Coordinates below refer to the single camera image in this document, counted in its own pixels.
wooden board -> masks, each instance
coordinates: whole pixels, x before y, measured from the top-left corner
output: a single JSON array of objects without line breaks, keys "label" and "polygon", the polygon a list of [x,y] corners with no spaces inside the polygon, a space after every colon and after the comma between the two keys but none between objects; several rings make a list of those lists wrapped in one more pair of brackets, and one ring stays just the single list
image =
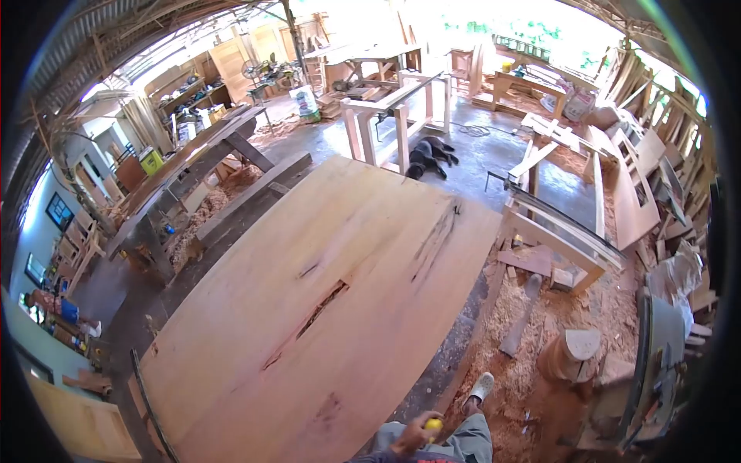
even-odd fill
[{"label": "wooden board", "polygon": [[643,185],[643,190],[648,197],[646,203],[641,206],[625,161],[621,156],[618,156],[618,161],[619,169],[614,191],[615,225],[617,227],[617,248],[624,250],[648,235],[659,224],[661,218],[654,196],[651,194],[651,187],[645,177],[638,172],[639,184]]},{"label": "wooden board", "polygon": [[551,263],[554,252],[543,244],[517,251],[502,251],[497,256],[500,262],[522,268],[528,272],[551,276]]},{"label": "wooden board", "polygon": [[636,145],[638,155],[638,168],[641,174],[648,176],[659,167],[659,160],[664,154],[666,147],[659,136],[651,129],[646,130],[645,135]]},{"label": "wooden board", "polygon": [[500,220],[386,170],[325,161],[221,257],[142,357],[181,461],[349,459],[427,367]]},{"label": "wooden board", "polygon": [[33,397],[65,450],[104,462],[140,462],[118,406],[26,375]]}]

sawdust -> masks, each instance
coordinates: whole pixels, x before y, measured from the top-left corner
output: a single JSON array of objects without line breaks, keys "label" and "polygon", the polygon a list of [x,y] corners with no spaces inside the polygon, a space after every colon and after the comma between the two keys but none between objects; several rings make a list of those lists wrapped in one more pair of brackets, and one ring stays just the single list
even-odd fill
[{"label": "sawdust", "polygon": [[306,123],[299,118],[299,115],[291,113],[289,116],[273,122],[273,132],[270,131],[270,127],[267,124],[263,125],[255,130],[255,133],[247,141],[257,148],[262,148],[274,141],[283,140],[291,132],[303,125],[306,125]]},{"label": "sawdust", "polygon": [[[615,234],[613,203],[612,194],[605,193],[608,236]],[[554,259],[554,265],[575,271],[565,259]],[[528,275],[518,273],[518,279],[504,279],[496,301],[490,296],[482,303],[482,307],[494,304],[494,309],[484,312],[484,335],[471,368],[445,413],[443,432],[449,435],[464,419],[461,409],[468,392],[481,373],[490,371],[494,375],[494,389],[482,409],[491,432],[495,461],[535,462],[541,455],[555,461],[557,453],[568,452],[565,447],[557,447],[555,441],[558,436],[579,429],[587,403],[583,386],[547,382],[537,370],[537,356],[564,329],[596,328],[602,338],[594,358],[601,359],[609,352],[616,359],[635,362],[638,342],[635,288],[638,286],[636,281],[630,285],[623,282],[638,276],[633,269],[629,270],[623,275],[610,267],[597,283],[577,297],[549,290],[543,284],[515,359],[499,352],[498,347],[510,326],[525,311],[527,298],[522,286]]]},{"label": "sawdust", "polygon": [[580,178],[582,178],[584,169],[587,167],[587,159],[584,156],[576,154],[567,147],[561,145],[558,145],[556,149],[551,151],[551,153],[545,158],[560,167],[561,170],[573,173]]},{"label": "sawdust", "polygon": [[206,195],[196,212],[190,217],[188,225],[167,249],[170,263],[175,268],[175,274],[180,273],[191,258],[201,258],[203,249],[196,240],[196,232],[201,225],[224,209],[229,201],[255,183],[262,175],[263,172],[256,165],[247,163]]}]

wood shavings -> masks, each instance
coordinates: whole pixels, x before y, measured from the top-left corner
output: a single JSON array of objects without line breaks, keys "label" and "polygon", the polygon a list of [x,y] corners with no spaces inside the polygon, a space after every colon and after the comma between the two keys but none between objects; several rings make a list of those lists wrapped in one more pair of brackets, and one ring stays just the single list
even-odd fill
[{"label": "wood shavings", "polygon": [[196,243],[196,231],[201,225],[215,213],[224,209],[229,201],[255,183],[262,175],[263,172],[256,165],[247,163],[206,195],[196,212],[190,217],[185,230],[167,249],[170,263],[175,268],[175,274],[180,273],[191,258],[201,258],[203,249]]},{"label": "wood shavings", "polygon": [[[569,156],[581,158],[574,153]],[[605,191],[605,235],[614,240],[613,204],[611,192]],[[573,268],[568,261],[558,259],[554,259],[554,265]],[[568,383],[551,384],[544,380],[537,370],[536,359],[543,346],[562,330],[595,328],[602,334],[595,359],[609,352],[617,360],[634,363],[638,345],[634,289],[637,286],[618,288],[620,279],[621,275],[610,267],[602,278],[576,297],[543,285],[515,359],[500,353],[498,346],[512,323],[522,315],[527,298],[517,279],[504,279],[496,301],[486,299],[482,303],[482,306],[494,304],[494,309],[482,321],[485,334],[468,374],[445,413],[443,433],[449,435],[462,422],[462,406],[468,392],[481,373],[490,371],[494,375],[494,389],[484,400],[482,409],[491,432],[494,460],[526,463],[547,456],[550,461],[556,454],[567,453],[569,449],[555,445],[556,439],[566,430],[578,431],[587,402]],[[590,374],[596,374],[597,369],[592,366]],[[530,418],[525,422],[528,411]]]}]

leg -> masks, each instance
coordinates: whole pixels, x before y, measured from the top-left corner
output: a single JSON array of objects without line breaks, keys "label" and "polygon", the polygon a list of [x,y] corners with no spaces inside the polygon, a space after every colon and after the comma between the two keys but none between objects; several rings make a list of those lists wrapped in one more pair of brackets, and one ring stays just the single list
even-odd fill
[{"label": "leg", "polygon": [[386,450],[389,445],[393,444],[399,436],[402,435],[406,424],[399,422],[384,423],[373,436],[373,445],[370,447],[371,452]]},{"label": "leg", "polygon": [[491,463],[494,449],[491,445],[491,432],[484,413],[479,408],[481,399],[475,396],[468,398],[463,405],[466,419],[448,438],[455,456],[465,462]]}]

sleeping dog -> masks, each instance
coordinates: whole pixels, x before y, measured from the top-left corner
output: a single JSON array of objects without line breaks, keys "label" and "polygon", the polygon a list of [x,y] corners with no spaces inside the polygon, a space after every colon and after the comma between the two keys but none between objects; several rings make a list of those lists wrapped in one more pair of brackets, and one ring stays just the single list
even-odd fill
[{"label": "sleeping dog", "polygon": [[452,166],[454,162],[456,164],[459,162],[455,155],[447,153],[445,150],[455,151],[455,148],[443,143],[437,137],[424,137],[409,153],[409,168],[406,176],[419,180],[427,169],[432,169],[445,180],[448,174],[437,164],[437,159],[446,161],[449,166]]}]

